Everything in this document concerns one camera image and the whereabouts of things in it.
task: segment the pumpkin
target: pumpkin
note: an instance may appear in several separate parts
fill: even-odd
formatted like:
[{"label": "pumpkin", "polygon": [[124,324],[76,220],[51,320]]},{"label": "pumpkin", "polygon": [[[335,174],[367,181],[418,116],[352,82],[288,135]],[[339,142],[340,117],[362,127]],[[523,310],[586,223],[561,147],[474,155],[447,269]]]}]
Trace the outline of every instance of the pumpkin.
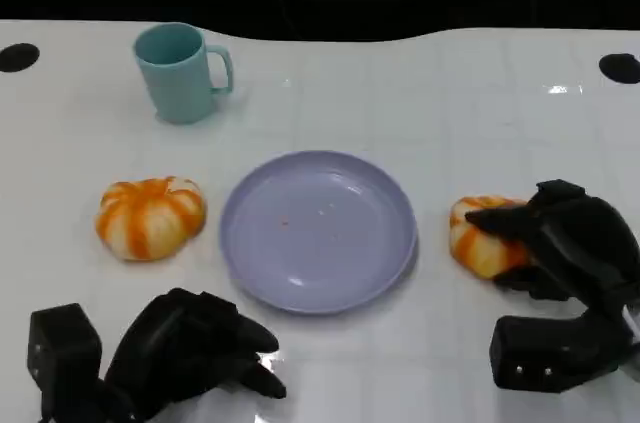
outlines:
[{"label": "pumpkin", "polygon": [[451,255],[462,266],[483,279],[492,279],[507,270],[529,264],[525,247],[520,242],[506,241],[489,235],[471,223],[469,211],[524,204],[502,196],[464,197],[451,208],[449,246]]},{"label": "pumpkin", "polygon": [[198,186],[169,176],[112,184],[102,197],[95,225],[119,258],[150,261],[177,251],[200,231],[205,216]]}]

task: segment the lavender plate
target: lavender plate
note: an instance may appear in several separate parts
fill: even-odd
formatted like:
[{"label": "lavender plate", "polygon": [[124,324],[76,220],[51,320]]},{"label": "lavender plate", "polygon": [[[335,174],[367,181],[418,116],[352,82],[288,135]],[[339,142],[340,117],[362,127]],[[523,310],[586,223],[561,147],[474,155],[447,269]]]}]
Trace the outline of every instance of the lavender plate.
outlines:
[{"label": "lavender plate", "polygon": [[220,220],[231,276],[297,313],[334,313],[375,298],[409,265],[409,199],[366,161],[329,151],[285,155],[232,192]]}]

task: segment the mug handle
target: mug handle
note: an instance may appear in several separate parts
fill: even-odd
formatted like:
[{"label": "mug handle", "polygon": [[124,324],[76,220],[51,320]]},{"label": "mug handle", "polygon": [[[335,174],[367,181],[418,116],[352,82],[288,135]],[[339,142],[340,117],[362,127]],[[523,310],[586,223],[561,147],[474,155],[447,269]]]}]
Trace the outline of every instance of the mug handle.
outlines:
[{"label": "mug handle", "polygon": [[233,63],[231,62],[229,50],[219,45],[207,45],[206,48],[207,53],[216,53],[222,57],[224,67],[227,70],[227,86],[224,88],[211,88],[211,92],[224,95],[231,93],[233,91]]}]

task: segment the plate rim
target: plate rim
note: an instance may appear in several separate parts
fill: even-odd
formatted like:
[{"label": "plate rim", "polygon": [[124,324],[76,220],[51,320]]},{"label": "plate rim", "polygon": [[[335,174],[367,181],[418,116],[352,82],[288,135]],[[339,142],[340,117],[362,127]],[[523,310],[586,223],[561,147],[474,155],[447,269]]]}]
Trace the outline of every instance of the plate rim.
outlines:
[{"label": "plate rim", "polygon": [[[234,198],[234,197],[246,185],[249,184],[249,182],[253,179],[253,177],[255,177],[256,174],[264,171],[266,168],[272,165],[275,165],[282,160],[300,158],[304,156],[318,156],[318,155],[333,155],[333,156],[338,156],[340,158],[357,160],[360,163],[364,163],[365,165],[373,168],[375,171],[381,173],[385,178],[387,178],[391,182],[392,186],[395,187],[395,189],[397,190],[403,202],[406,204],[408,215],[411,220],[410,243],[407,248],[407,254],[404,255],[402,263],[398,265],[398,269],[396,273],[394,273],[394,275],[391,278],[389,278],[384,285],[381,285],[379,288],[375,289],[374,291],[371,291],[370,293],[365,294],[361,298],[354,300],[351,303],[343,303],[343,304],[339,304],[335,306],[327,306],[319,309],[300,308],[297,306],[280,305],[280,304],[274,303],[273,301],[270,301],[269,298],[265,298],[261,295],[256,294],[256,292],[254,292],[251,289],[250,285],[245,284],[244,278],[238,275],[236,265],[232,263],[233,259],[229,255],[230,250],[228,248],[228,243],[226,243],[226,239],[223,237],[224,222],[225,220],[228,220],[230,218],[229,215],[231,211],[231,202],[237,200],[237,198]],[[413,211],[413,206],[411,205],[411,200],[409,199],[409,196],[405,193],[405,191],[402,189],[402,186],[400,186],[400,184],[395,180],[395,178],[389,175],[389,173],[384,171],[378,165],[371,163],[370,161],[367,161],[364,158],[360,158],[358,156],[354,156],[349,153],[343,153],[340,151],[333,151],[333,150],[294,151],[294,152],[289,152],[289,153],[285,153],[283,155],[277,156],[275,158],[272,158],[258,165],[257,167],[252,169],[249,173],[247,173],[245,176],[243,176],[240,179],[240,181],[234,186],[233,190],[231,190],[231,192],[229,193],[229,196],[227,197],[227,200],[224,203],[222,212],[220,214],[220,218],[218,220],[218,247],[222,253],[222,257],[226,263],[227,269],[229,270],[229,273],[233,282],[236,285],[238,285],[240,289],[242,289],[245,293],[249,294],[252,298],[255,298],[256,300],[261,301],[262,303],[265,303],[272,308],[276,308],[289,313],[301,314],[301,315],[328,315],[328,314],[340,313],[346,310],[350,310],[352,308],[365,305],[370,301],[376,299],[378,296],[380,296],[381,294],[386,292],[389,288],[391,288],[398,281],[398,279],[405,273],[405,271],[411,264],[412,260],[414,259],[417,242],[418,242],[418,222],[415,216],[415,212]]]}]

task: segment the small pumpkin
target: small pumpkin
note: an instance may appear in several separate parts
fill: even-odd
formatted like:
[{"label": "small pumpkin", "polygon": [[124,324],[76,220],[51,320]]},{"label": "small pumpkin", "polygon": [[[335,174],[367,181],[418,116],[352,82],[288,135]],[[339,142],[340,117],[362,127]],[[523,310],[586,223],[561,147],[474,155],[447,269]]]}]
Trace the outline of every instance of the small pumpkin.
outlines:
[{"label": "small pumpkin", "polygon": [[483,279],[493,279],[515,267],[529,264],[527,251],[520,242],[506,241],[489,235],[465,219],[469,211],[524,204],[502,196],[464,197],[451,208],[449,247],[451,255],[462,266]]},{"label": "small pumpkin", "polygon": [[102,197],[96,232],[123,260],[150,261],[175,253],[206,218],[206,202],[191,180],[169,176],[112,184]]}]

